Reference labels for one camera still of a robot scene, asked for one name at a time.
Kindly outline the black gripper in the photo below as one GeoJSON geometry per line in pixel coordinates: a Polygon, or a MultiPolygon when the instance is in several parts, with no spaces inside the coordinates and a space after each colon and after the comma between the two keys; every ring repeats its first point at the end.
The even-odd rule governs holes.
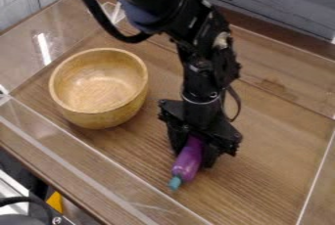
{"type": "Polygon", "coordinates": [[[157,118],[166,123],[170,146],[176,156],[183,149],[188,135],[198,137],[207,145],[202,151],[202,167],[210,168],[219,155],[234,156],[242,135],[230,124],[219,100],[191,103],[187,100],[159,100],[157,118]]]}

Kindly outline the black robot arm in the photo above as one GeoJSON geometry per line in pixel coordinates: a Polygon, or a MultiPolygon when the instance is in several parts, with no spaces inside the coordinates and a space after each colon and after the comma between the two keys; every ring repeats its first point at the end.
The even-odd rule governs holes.
{"type": "Polygon", "coordinates": [[[231,82],[241,64],[223,15],[204,0],[119,0],[127,20],[137,30],[125,35],[103,13],[96,0],[82,0],[104,31],[125,43],[166,34],[175,44],[183,68],[180,98],[157,102],[171,148],[179,153],[195,136],[203,144],[199,165],[210,167],[223,154],[234,155],[242,134],[223,110],[224,97],[237,95],[231,82]]]}

